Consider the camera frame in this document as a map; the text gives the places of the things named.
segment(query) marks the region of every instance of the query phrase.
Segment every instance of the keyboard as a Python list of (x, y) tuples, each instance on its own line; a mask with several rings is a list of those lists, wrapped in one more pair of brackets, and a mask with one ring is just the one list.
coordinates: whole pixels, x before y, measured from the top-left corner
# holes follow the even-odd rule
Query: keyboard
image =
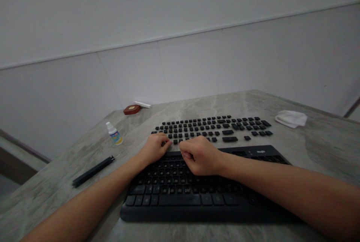
[[(290, 164), (271, 145), (220, 150), (273, 164)], [(120, 218), (136, 222), (302, 222), (241, 183), (220, 176), (193, 175), (180, 151), (166, 152), (132, 180)]]
[[(232, 118), (231, 115), (223, 115), (208, 118), (196, 118), (190, 120), (163, 122), (160, 126), (155, 126), (151, 134), (163, 132), (174, 145), (178, 145), (183, 140), (189, 140), (197, 136), (205, 136), (209, 142), (236, 142), (237, 132), (250, 132), (253, 137), (271, 136), (273, 133), (267, 128), (271, 124), (260, 117)], [(246, 133), (244, 139), (250, 141), (251, 137)]]

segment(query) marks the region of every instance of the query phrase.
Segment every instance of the bottle label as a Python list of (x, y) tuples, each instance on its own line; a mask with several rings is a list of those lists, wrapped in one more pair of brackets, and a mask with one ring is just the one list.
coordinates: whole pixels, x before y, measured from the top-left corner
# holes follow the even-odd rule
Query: bottle label
[(120, 136), (118, 131), (111, 134), (110, 136), (116, 145), (122, 143), (122, 141), (123, 141), (123, 138)]

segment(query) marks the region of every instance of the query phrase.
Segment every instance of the forearm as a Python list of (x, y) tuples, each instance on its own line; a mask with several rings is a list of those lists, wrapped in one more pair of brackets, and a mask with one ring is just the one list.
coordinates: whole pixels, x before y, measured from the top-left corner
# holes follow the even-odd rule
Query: forearm
[(337, 240), (359, 238), (359, 188), (306, 169), (223, 154), (221, 176), (237, 180)]
[(136, 156), (44, 220), (22, 241), (83, 241), (127, 184), (144, 168)]

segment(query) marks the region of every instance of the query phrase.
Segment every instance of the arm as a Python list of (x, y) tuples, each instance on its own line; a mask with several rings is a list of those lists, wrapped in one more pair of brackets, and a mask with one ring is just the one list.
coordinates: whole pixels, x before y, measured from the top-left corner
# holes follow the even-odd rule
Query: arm
[(223, 153), (197, 137), (180, 143), (195, 175), (236, 180), (338, 241), (360, 238), (360, 188), (303, 168)]
[(147, 165), (159, 160), (172, 142), (152, 134), (141, 151), (40, 223), (22, 241), (84, 241), (127, 184)]

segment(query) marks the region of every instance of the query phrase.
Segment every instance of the tool handle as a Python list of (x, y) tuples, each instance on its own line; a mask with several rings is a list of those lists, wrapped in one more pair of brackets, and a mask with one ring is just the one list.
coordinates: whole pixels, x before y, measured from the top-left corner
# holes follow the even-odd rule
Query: tool handle
[(105, 167), (107, 167), (110, 163), (112, 163), (115, 160), (115, 158), (113, 156), (108, 157), (107, 159), (105, 159), (104, 161), (100, 162), (98, 165), (94, 166), (93, 168), (91, 168), (89, 171), (83, 173), (81, 176), (79, 176), (78, 178), (76, 178), (75, 180), (72, 181), (72, 185), (77, 188), (78, 186), (80, 186), (82, 183), (84, 183), (85, 181), (87, 181), (88, 179), (90, 179), (91, 177), (93, 177), (94, 175), (96, 175), (98, 172), (100, 172), (102, 169), (104, 169)]

